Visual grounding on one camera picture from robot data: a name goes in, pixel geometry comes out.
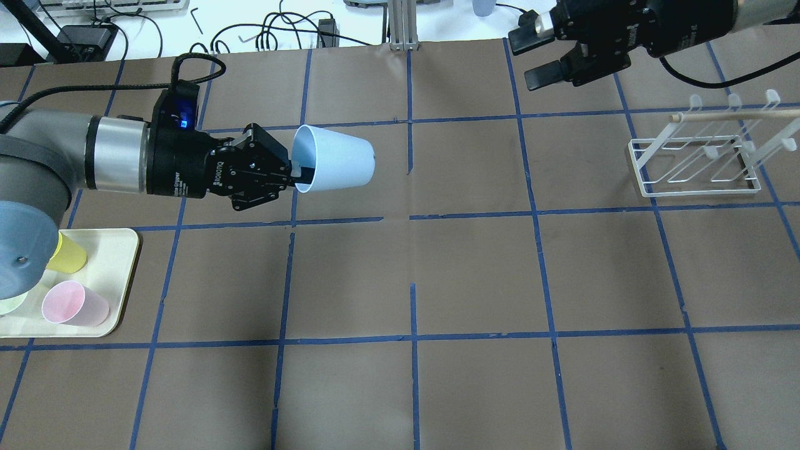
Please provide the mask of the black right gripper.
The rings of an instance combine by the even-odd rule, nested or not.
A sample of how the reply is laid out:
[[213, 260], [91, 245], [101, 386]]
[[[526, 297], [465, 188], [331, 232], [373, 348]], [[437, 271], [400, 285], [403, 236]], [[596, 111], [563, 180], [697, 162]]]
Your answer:
[[509, 51], [574, 41], [560, 60], [529, 69], [524, 79], [528, 91], [582, 86], [628, 68], [633, 49], [660, 58], [723, 36], [734, 18], [734, 1], [557, 1], [549, 14], [520, 15], [508, 34]]

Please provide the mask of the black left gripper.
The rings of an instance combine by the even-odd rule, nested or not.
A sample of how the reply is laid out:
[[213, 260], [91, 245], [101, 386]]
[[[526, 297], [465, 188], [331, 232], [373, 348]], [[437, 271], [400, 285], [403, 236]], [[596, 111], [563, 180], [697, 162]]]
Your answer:
[[198, 131], [198, 88], [162, 91], [147, 128], [147, 191], [152, 196], [231, 200], [243, 211], [294, 188], [310, 191], [316, 168], [292, 164], [288, 148], [257, 124], [237, 139]]

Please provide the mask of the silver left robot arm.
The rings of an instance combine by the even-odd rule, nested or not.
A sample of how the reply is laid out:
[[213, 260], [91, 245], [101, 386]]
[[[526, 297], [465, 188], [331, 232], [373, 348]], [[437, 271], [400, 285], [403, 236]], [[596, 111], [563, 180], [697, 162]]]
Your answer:
[[152, 119], [29, 110], [2, 135], [3, 299], [27, 293], [56, 251], [74, 192], [227, 197], [235, 211], [312, 183], [312, 162], [257, 124], [237, 139], [196, 129], [198, 86], [164, 89]]

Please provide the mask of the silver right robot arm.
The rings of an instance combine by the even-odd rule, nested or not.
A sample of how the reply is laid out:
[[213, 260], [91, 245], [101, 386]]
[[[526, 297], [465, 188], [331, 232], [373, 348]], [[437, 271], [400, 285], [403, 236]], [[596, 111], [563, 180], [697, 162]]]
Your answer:
[[798, 54], [726, 82], [703, 82], [676, 71], [669, 54], [762, 25], [798, 23], [797, 1], [557, 1], [548, 12], [533, 9], [509, 31], [509, 49], [520, 55], [554, 41], [574, 42], [563, 57], [526, 71], [529, 91], [555, 83], [583, 86], [631, 65], [644, 48], [688, 85], [723, 89], [756, 79], [798, 60]]

